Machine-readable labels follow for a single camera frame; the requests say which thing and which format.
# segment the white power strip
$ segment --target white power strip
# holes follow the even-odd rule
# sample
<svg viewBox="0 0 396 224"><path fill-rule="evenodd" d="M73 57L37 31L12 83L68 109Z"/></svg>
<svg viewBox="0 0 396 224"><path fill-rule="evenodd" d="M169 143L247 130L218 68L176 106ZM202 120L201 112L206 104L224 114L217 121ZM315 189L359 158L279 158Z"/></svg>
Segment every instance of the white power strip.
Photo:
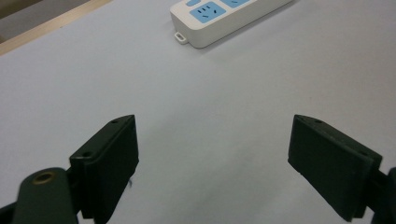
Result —
<svg viewBox="0 0 396 224"><path fill-rule="evenodd" d="M180 44L204 48L292 0L183 0L171 7Z"/></svg>

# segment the screw hole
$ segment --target screw hole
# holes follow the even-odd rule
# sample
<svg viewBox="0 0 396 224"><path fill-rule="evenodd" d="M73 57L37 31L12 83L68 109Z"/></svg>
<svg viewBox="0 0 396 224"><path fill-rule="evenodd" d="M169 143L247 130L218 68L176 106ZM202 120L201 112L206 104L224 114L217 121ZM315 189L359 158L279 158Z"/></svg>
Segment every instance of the screw hole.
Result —
<svg viewBox="0 0 396 224"><path fill-rule="evenodd" d="M91 152L84 152L84 153L82 153L82 156L83 156L83 157L90 157L91 155L92 155Z"/></svg>
<svg viewBox="0 0 396 224"><path fill-rule="evenodd" d="M33 180L34 185L42 185L50 182L55 177L53 172L45 172L35 177Z"/></svg>
<svg viewBox="0 0 396 224"><path fill-rule="evenodd" d="M363 156L369 156L369 154L367 154L366 152L363 152L363 151L360 151L359 152L361 155L363 155Z"/></svg>

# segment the white table surface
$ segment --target white table surface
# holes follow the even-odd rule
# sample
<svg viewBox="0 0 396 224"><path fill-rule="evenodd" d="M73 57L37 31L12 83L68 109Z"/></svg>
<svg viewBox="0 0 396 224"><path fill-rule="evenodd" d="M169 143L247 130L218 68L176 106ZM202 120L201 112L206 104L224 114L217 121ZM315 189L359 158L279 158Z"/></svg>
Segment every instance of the white table surface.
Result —
<svg viewBox="0 0 396 224"><path fill-rule="evenodd" d="M345 223L287 163L292 118L396 166L395 1L296 0L206 49L173 38L176 2L114 0L0 57L0 206L135 114L140 163L109 223Z"/></svg>

